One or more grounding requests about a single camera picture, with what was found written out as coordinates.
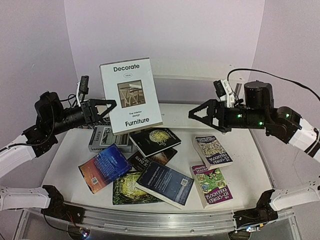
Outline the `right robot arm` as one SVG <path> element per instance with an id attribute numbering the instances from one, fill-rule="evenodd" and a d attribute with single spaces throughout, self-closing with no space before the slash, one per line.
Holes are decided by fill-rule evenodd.
<path id="1" fill-rule="evenodd" d="M 244 84 L 244 99 L 235 100 L 227 80 L 213 83 L 218 99 L 209 99 L 188 113 L 221 133 L 232 129 L 265 130 L 315 160 L 320 159 L 320 130 L 287 106 L 274 107 L 272 85 L 261 81 Z M 320 200 L 320 180 L 287 189 L 263 192 L 254 208 L 234 212 L 236 230 L 249 230 L 278 219 L 278 212 Z"/>

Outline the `52-Storey Treehouse book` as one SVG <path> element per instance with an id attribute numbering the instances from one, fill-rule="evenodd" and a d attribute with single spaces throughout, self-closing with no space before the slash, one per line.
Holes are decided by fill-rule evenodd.
<path id="1" fill-rule="evenodd" d="M 192 144 L 208 170 L 226 167 L 234 162 L 214 135 L 195 136 Z"/>

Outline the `Decorate Furniture large book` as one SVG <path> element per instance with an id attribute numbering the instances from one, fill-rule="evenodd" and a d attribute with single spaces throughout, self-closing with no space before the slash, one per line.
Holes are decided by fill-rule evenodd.
<path id="1" fill-rule="evenodd" d="M 163 124 L 150 58 L 104 63 L 99 70 L 105 98 L 116 102 L 109 113 L 114 135 Z"/>

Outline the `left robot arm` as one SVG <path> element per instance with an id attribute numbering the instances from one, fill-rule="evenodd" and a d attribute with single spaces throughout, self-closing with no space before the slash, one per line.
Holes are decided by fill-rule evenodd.
<path id="1" fill-rule="evenodd" d="M 77 106 L 64 108 L 56 92 L 45 92 L 35 103 L 35 125 L 0 150 L 0 175 L 47 153 L 58 143 L 57 135 L 85 124 L 100 122 L 116 107 L 115 100 L 88 99 Z M 56 218 L 64 218 L 67 206 L 46 190 L 1 186 L 0 209 L 48 209 Z"/>

